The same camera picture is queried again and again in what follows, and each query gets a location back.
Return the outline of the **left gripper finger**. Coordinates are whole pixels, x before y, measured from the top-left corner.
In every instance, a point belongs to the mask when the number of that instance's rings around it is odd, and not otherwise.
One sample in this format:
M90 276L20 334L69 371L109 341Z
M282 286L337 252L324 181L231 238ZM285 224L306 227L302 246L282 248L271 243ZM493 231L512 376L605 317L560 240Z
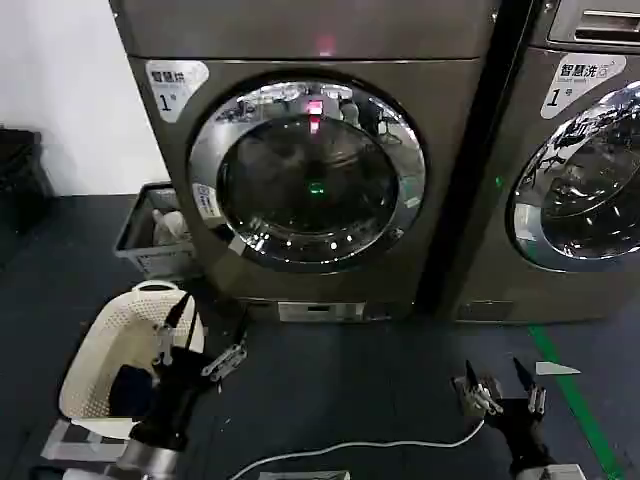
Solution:
M247 358L247 322L242 320L234 331L231 345L202 369L202 377L221 383Z
M153 365L171 365L173 363L171 349L173 347L174 330L178 326L182 314L191 298L192 295L190 293L185 293L182 298L170 308L164 323L157 332L158 353L152 361Z

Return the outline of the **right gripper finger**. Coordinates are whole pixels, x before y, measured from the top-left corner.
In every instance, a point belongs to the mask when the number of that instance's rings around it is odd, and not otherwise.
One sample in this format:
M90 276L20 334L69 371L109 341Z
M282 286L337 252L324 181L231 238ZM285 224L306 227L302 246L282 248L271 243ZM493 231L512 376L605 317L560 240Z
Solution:
M488 374L478 375L471 362L465 362L464 398L471 408L479 410L483 415L498 415L503 412L499 404L501 399L498 380Z
M533 415L544 415L546 389L538 385L529 370L516 358L513 358L517 377L528 395L527 409Z

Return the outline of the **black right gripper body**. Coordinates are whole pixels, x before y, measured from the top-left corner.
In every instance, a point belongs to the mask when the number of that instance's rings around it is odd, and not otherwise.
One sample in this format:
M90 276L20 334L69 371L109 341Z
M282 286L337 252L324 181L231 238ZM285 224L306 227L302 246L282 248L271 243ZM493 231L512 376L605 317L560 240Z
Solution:
M486 423L504 436L512 457L510 469L528 470L553 464L555 460L539 433L542 416L529 410L529 401L503 398L497 404L502 411L488 415Z

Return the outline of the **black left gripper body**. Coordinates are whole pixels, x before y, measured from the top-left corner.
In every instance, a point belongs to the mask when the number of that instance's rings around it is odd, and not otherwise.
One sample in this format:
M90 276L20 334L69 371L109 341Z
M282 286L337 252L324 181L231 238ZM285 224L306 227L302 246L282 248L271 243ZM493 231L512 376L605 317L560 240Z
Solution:
M199 398L213 383L202 369L213 359L203 353L172 349L173 363L153 383L148 372L132 377L130 400L136 424L130 439L155 448L186 448L187 430Z

